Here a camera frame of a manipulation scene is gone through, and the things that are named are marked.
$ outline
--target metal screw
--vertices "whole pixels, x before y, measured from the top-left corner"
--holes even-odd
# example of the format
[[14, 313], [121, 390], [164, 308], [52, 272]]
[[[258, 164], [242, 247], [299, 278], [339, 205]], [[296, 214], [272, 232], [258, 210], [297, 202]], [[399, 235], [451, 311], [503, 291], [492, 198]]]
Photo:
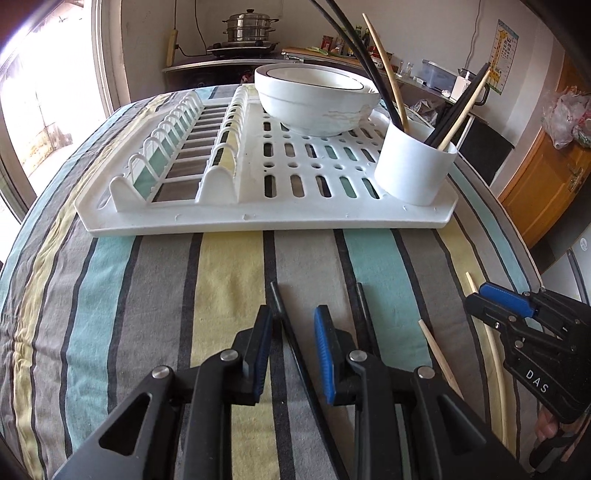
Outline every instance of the metal screw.
[[220, 358], [224, 362], [231, 362], [232, 360], [238, 358], [238, 352], [229, 348], [228, 350], [224, 350], [222, 353], [220, 353]]
[[349, 358], [353, 362], [365, 362], [368, 358], [368, 354], [365, 353], [363, 350], [352, 350], [349, 353]]
[[427, 366], [418, 367], [417, 373], [419, 378], [426, 378], [427, 380], [435, 377], [435, 370]]
[[159, 365], [152, 370], [152, 376], [154, 378], [166, 378], [170, 373], [170, 369], [166, 365]]

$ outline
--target dish rack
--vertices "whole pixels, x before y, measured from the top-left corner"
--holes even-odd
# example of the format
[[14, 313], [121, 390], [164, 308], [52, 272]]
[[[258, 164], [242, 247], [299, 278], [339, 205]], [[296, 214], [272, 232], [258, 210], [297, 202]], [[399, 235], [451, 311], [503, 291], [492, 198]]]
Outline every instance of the dish rack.
[[75, 205], [94, 236], [324, 228], [439, 228], [457, 194], [407, 205], [374, 180], [389, 119], [375, 109], [336, 137], [290, 131], [254, 85], [232, 98], [189, 92], [147, 116], [110, 153]]

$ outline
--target stainless steel pot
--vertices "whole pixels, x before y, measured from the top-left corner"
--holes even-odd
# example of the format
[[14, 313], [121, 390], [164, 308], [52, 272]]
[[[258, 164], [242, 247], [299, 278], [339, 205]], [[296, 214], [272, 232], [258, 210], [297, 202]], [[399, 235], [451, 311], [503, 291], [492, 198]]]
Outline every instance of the stainless steel pot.
[[228, 35], [229, 42], [251, 42], [269, 40], [269, 32], [274, 32], [274, 28], [268, 27], [236, 27], [228, 28], [224, 33]]
[[245, 27], [270, 28], [271, 23], [278, 21], [278, 18], [271, 18], [267, 14], [255, 13], [253, 8], [248, 8], [246, 13], [230, 15], [230, 18], [223, 20], [228, 24], [228, 30]]
[[231, 15], [224, 20], [228, 24], [224, 33], [228, 35], [229, 42], [268, 41], [269, 33], [275, 31], [271, 24], [278, 21], [278, 18], [255, 13], [254, 9], [249, 8], [246, 13]]

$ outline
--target wooden door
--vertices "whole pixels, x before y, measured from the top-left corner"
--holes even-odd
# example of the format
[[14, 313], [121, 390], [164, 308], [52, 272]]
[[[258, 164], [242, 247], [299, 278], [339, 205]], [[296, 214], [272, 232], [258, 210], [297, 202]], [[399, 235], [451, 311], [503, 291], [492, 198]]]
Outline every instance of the wooden door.
[[[558, 91], [576, 85], [585, 89], [572, 62], [565, 57]], [[522, 167], [499, 197], [528, 247], [556, 223], [591, 171], [591, 150], [577, 142], [556, 150], [543, 130]]]

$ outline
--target wall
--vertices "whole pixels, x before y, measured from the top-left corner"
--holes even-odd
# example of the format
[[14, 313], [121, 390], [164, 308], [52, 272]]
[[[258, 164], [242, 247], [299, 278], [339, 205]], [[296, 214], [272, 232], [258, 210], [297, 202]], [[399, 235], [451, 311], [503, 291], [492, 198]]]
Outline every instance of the wall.
[[[172, 28], [174, 2], [122, 2], [125, 67], [133, 100], [164, 89], [160, 69]], [[365, 11], [381, 32], [385, 47], [397, 57], [412, 61], [415, 74], [420, 71], [422, 59], [435, 61], [451, 71], [465, 65], [478, 0], [398, 0], [396, 3], [340, 0], [339, 5], [354, 24], [363, 23], [361, 13]], [[271, 39], [279, 41], [280, 47], [319, 45], [322, 35], [334, 35], [328, 22], [307, 0], [197, 0], [198, 18], [207, 45], [224, 41], [222, 20], [247, 8], [281, 19], [275, 24], [277, 31], [271, 33]], [[178, 43], [185, 53], [203, 54], [195, 27], [193, 0], [178, 0], [177, 18]], [[547, 47], [553, 37], [521, 1], [482, 0], [475, 49], [469, 63], [471, 70], [478, 70], [488, 61], [499, 19], [519, 35], [518, 48], [503, 94], [491, 92], [486, 105], [476, 108], [476, 112], [516, 144], [539, 97], [540, 75], [547, 70], [550, 51]], [[177, 52], [177, 61], [181, 58]], [[144, 69], [143, 74], [138, 73], [139, 67]]]
[[515, 144], [515, 149], [506, 158], [501, 168], [499, 168], [496, 177], [492, 181], [491, 190], [492, 193], [498, 197], [503, 189], [511, 181], [513, 175], [519, 169], [525, 156], [529, 152], [533, 145], [536, 137], [542, 129], [541, 117], [542, 108], [545, 102], [545, 94], [547, 92], [553, 92], [556, 90], [558, 80], [560, 79], [560, 72], [562, 71], [562, 63], [564, 60], [564, 49], [554, 38], [552, 41], [551, 48], [548, 49], [550, 52], [550, 61], [548, 62], [547, 71], [544, 77], [544, 83], [541, 88], [537, 89], [538, 79], [532, 79], [533, 86], [524, 85], [524, 94], [528, 91], [537, 92], [538, 98], [536, 104], [531, 112], [530, 118], [522, 131], [519, 141]]
[[161, 70], [173, 28], [173, 5], [172, 0], [121, 2], [123, 61], [132, 102], [165, 91]]

